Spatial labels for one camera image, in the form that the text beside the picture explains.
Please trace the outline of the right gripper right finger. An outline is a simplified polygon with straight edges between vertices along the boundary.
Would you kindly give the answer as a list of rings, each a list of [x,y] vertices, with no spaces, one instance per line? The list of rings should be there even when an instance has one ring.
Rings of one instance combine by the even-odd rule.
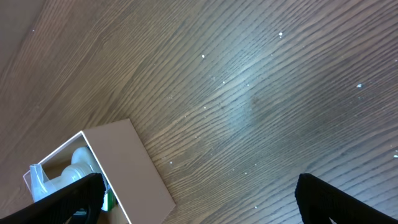
[[[309,173],[299,175],[295,198],[304,224],[397,224],[396,219]]]

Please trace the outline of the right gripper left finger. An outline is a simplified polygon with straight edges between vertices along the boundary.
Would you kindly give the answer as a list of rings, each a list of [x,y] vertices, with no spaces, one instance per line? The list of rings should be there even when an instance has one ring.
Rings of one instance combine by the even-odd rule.
[[[96,223],[105,194],[102,175],[92,173],[1,219],[1,224]]]

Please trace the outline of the green soap packet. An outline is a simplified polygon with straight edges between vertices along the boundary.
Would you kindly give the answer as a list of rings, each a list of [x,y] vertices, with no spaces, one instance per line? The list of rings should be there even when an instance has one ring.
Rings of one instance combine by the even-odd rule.
[[[116,197],[112,189],[106,191],[103,198],[103,205],[101,207],[102,211],[109,212],[116,205]]]

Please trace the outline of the clear bottle with dark liquid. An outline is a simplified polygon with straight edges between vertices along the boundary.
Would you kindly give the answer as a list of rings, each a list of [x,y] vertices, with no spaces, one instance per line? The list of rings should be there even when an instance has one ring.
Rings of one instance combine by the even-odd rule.
[[[31,192],[34,202],[55,193],[56,191],[84,178],[88,174],[99,173],[107,190],[106,179],[93,153],[85,146],[79,147],[72,154],[71,164],[62,173],[49,179],[40,164],[30,165]]]

